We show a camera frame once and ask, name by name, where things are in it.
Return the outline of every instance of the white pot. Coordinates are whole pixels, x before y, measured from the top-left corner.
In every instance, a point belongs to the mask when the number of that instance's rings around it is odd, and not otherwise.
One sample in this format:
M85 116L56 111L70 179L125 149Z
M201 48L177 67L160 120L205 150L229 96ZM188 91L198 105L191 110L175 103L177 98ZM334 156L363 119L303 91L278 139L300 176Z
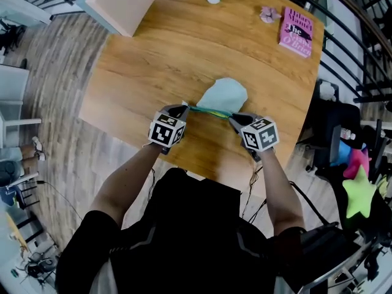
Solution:
M211 4L217 4L220 3L221 0L207 0Z

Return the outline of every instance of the book cover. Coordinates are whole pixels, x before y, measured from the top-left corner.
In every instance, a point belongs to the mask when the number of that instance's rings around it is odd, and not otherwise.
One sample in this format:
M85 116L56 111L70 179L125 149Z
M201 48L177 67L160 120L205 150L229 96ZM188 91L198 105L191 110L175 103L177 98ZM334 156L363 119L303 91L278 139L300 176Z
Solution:
M312 53L313 21L286 7L279 44L308 58Z

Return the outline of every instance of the pink flower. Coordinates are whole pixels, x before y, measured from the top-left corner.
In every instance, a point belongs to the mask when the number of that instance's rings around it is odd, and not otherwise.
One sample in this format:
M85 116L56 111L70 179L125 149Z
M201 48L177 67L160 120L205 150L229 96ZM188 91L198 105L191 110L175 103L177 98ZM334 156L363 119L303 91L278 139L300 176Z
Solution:
M277 10L274 7L262 7L262 12L260 14L260 18L264 23L274 23L275 20L281 18L282 15L277 13Z

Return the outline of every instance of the floor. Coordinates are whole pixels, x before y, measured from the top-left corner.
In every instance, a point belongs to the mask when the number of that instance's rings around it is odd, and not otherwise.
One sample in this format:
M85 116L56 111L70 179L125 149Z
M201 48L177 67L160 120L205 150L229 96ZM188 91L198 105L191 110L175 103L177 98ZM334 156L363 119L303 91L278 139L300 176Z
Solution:
M39 162L39 179L54 188L47 184L39 186L35 196L40 203L33 206L33 211L60 249L66 246L79 226L78 215L83 217L86 214L104 179L137 151L78 119L92 67L107 36L107 31L86 14L61 15L49 26L27 29L20 48L10 53L5 61L5 64L19 66L23 58L28 59L30 76L23 116L42 118L43 122L21 130L20 144L30 143L35 135L43 143L47 160ZM301 148L296 149L285 171L325 218L337 221L332 188L304 170L310 155ZM157 178L170 167L170 164L158 160L154 167ZM138 221L143 214L151 184L150 173L137 201L127 213L124 227ZM78 215L55 189L71 202ZM247 194L241 195L241 214L246 200ZM261 202L261 198L252 196L244 218L249 219ZM307 229L320 225L305 202L303 209ZM265 207L258 213L254 225L266 236L272 236Z

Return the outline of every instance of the green star plush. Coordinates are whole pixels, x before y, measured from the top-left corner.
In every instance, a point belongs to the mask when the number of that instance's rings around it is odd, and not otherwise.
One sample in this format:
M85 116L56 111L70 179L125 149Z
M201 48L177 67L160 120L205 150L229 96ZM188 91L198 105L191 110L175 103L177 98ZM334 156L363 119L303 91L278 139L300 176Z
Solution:
M361 213L365 218L368 218L377 186L369 182L362 165L360 165L355 179L343 181L343 187L349 196L346 218L351 218L356 213Z

